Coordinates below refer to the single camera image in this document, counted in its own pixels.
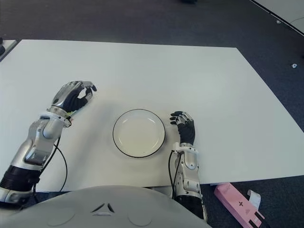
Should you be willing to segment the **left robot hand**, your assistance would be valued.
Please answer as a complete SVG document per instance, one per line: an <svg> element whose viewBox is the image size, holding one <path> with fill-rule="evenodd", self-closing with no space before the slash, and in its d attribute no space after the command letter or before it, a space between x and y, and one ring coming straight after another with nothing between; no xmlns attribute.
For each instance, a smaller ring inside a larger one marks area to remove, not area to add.
<svg viewBox="0 0 304 228"><path fill-rule="evenodd" d="M51 106L67 113L74 112L84 107L96 91L96 86L90 81L71 81L60 88Z"/></svg>

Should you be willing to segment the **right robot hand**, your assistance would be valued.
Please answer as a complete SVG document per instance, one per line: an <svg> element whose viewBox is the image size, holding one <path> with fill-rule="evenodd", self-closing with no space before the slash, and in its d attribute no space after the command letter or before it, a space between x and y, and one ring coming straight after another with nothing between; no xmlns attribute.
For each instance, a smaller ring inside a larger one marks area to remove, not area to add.
<svg viewBox="0 0 304 228"><path fill-rule="evenodd" d="M171 113L170 121L172 125L176 125L180 136L180 144L194 144L195 141L195 125L190 114L184 111L175 111Z"/></svg>

